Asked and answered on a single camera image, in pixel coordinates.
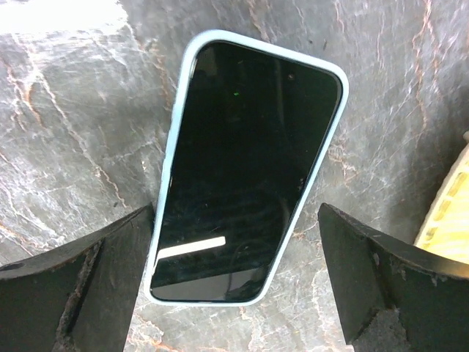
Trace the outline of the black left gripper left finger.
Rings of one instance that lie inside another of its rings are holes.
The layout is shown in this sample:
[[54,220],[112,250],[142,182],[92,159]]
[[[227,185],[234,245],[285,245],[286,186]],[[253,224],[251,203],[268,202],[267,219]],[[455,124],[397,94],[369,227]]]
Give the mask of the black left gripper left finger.
[[152,237],[146,205],[1,267],[2,351],[122,351]]

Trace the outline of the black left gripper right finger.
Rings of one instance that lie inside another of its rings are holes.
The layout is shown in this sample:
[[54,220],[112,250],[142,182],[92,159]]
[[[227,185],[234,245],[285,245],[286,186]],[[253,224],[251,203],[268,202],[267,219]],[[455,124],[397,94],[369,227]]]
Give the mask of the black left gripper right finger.
[[344,341],[355,351],[467,351],[468,265],[323,203],[322,248]]

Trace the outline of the smartphone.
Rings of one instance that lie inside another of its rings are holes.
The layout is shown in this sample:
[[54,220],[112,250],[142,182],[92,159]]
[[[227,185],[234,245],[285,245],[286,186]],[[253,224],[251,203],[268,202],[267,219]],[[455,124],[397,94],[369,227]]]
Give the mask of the smartphone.
[[143,287],[163,306],[267,292],[349,95],[332,62],[222,29],[182,57]]

